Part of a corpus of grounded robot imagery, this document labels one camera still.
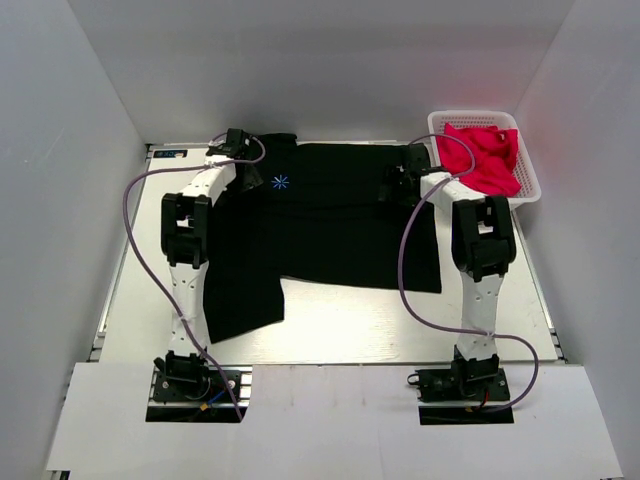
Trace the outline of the black t shirt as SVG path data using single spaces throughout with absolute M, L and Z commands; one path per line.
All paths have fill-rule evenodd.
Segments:
M 204 313 L 212 342 L 285 316 L 281 282 L 293 278 L 396 289 L 410 208 L 379 201 L 383 170 L 407 145 L 301 144 L 290 133 L 259 138 L 263 185 L 212 207 Z M 405 289 L 440 293 L 434 209 L 419 213 L 405 253 Z

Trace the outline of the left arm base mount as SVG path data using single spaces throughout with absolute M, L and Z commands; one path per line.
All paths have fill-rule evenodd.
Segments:
M 197 354 L 169 352 L 154 360 L 145 420 L 148 423 L 235 424 L 246 413 L 252 369 L 220 370 Z

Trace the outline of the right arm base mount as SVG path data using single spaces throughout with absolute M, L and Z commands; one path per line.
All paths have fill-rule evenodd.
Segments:
M 407 384 L 417 389 L 422 426 L 514 422 L 506 374 L 496 355 L 480 361 L 457 355 L 447 368 L 416 370 Z

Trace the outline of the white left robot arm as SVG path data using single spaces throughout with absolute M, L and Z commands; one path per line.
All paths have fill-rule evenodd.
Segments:
M 209 266 L 209 221 L 220 200 L 262 184 L 256 164 L 266 156 L 258 137 L 230 129 L 210 141 L 204 164 L 177 193 L 161 201 L 161 250 L 171 276 L 172 316 L 168 349 L 179 356 L 202 356 L 210 336 L 204 313 L 204 283 Z

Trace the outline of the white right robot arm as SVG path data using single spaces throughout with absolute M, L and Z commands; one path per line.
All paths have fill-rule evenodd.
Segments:
M 409 219 L 400 238 L 397 281 L 401 301 L 420 323 L 438 331 L 458 335 L 451 374 L 453 390 L 472 399 L 488 385 L 488 375 L 498 369 L 495 332 L 498 296 L 509 266 L 516 257 L 516 242 L 508 199 L 472 189 L 462 179 L 472 173 L 476 158 L 470 147 L 463 151 L 470 165 L 460 173 L 433 169 L 421 154 L 410 153 L 400 167 L 387 167 L 381 199 L 410 208 Z M 457 328 L 435 324 L 410 306 L 405 290 L 405 253 L 411 230 L 427 205 L 449 216 L 451 258 L 462 280 L 461 323 Z

